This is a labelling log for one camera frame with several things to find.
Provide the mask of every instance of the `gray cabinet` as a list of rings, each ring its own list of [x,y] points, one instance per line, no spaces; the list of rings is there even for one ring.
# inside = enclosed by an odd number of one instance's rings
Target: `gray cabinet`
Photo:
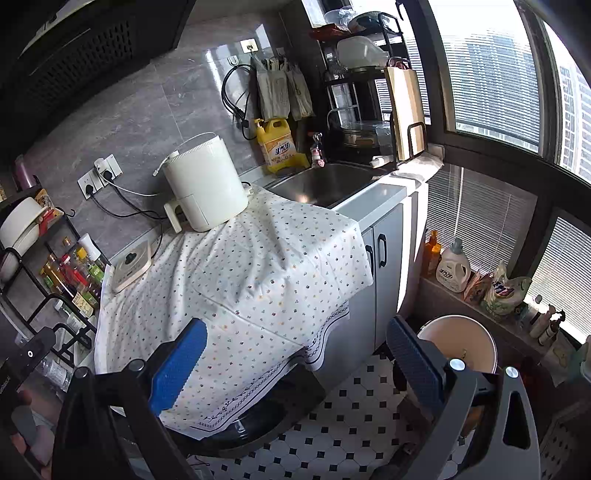
[[[386,340],[388,322],[408,303],[420,270],[426,191],[415,192],[363,233],[373,285],[349,300],[350,318],[330,333],[322,367],[314,374],[326,391],[351,374]]]
[[[398,312],[406,200],[409,198],[396,205],[389,214],[373,226],[376,298],[374,348],[379,347],[386,340],[388,322]]]
[[[375,256],[372,228],[363,233],[368,260]],[[349,300],[349,320],[340,322],[330,332],[324,350],[324,362],[314,372],[328,392],[347,378],[374,351],[375,280]]]

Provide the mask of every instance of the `yellow detergent bottle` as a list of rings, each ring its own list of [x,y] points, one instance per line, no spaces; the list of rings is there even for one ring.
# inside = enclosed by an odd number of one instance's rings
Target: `yellow detergent bottle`
[[[306,156],[296,151],[287,120],[275,118],[264,124],[264,127],[262,126],[264,121],[261,118],[257,118],[254,122],[256,125],[256,140],[261,146],[267,168],[271,173],[275,173],[284,167],[307,168],[310,166]]]

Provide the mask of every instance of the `white countertop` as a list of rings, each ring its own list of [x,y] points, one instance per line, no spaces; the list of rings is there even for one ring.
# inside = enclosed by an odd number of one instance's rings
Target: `white countertop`
[[[356,220],[360,230],[364,232],[417,190],[422,183],[429,181],[441,168],[443,163],[439,158],[443,158],[444,155],[442,147],[432,144],[428,147],[433,155],[429,153],[419,155],[416,159],[401,165],[398,171],[381,177],[375,183],[339,203],[332,210]],[[270,174],[264,166],[259,166],[242,173],[240,179],[264,187],[276,181],[277,176]],[[168,221],[165,220],[164,230],[169,226]],[[131,248],[145,240],[152,242],[152,247],[155,248],[159,238],[160,227],[156,226],[122,248],[110,261],[116,265]]]

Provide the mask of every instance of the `blue gripper pad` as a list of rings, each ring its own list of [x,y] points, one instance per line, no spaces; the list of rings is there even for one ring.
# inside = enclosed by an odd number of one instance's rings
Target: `blue gripper pad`
[[[152,394],[148,402],[156,416],[173,407],[207,345],[205,323],[200,319],[193,319],[191,323],[187,332],[180,333],[172,352],[152,378]]]
[[[441,377],[402,317],[396,316],[388,323],[386,344],[421,405],[438,415],[443,409]]]

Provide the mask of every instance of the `polka dot tablecloth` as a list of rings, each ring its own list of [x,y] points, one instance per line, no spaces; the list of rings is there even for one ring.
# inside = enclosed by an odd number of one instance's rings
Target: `polka dot tablecloth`
[[[148,358],[194,317],[207,346],[167,426],[194,438],[224,430],[290,368],[322,364],[347,301],[373,280],[359,225],[255,188],[238,216],[209,232],[164,236],[146,274],[119,294],[103,284],[97,373]]]

